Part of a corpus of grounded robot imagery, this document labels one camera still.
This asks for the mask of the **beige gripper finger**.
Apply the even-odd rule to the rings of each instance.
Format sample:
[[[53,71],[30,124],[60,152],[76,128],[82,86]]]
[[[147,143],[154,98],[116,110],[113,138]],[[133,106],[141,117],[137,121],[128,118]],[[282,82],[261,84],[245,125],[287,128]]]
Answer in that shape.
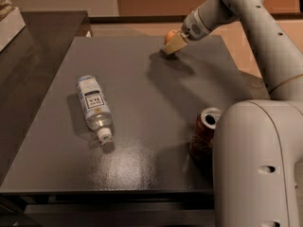
[[[164,44],[163,51],[166,55],[171,55],[187,46],[187,35],[182,31],[177,31],[168,44]]]

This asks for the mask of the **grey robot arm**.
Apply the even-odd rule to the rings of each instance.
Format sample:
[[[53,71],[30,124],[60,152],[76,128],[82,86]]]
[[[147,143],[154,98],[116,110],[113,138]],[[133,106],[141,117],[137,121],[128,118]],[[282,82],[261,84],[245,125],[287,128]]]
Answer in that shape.
[[[294,167],[303,159],[303,54],[263,1],[207,0],[164,45],[172,54],[240,21],[270,96],[230,106],[215,130],[216,227],[300,227]]]

